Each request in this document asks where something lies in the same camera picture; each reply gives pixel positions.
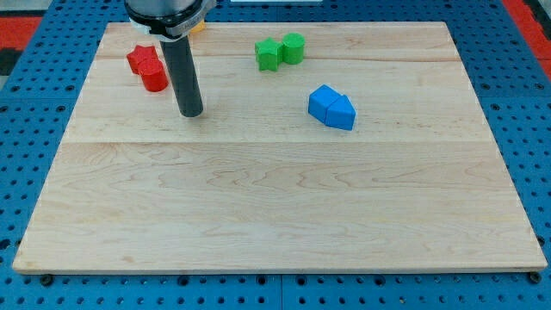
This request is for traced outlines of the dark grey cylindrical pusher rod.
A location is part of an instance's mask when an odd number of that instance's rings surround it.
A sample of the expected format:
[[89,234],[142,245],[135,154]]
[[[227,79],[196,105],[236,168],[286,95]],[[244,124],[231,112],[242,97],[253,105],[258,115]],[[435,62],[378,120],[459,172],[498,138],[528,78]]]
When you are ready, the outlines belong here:
[[199,116],[203,103],[188,37],[161,42],[160,46],[180,114],[188,118]]

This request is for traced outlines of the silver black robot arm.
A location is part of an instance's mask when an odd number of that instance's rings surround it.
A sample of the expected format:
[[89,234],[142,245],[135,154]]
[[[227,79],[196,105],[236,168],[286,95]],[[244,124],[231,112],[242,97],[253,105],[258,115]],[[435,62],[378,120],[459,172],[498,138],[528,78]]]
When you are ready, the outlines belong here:
[[180,114],[188,118],[203,112],[189,34],[216,4],[216,0],[124,2],[131,23],[159,40]]

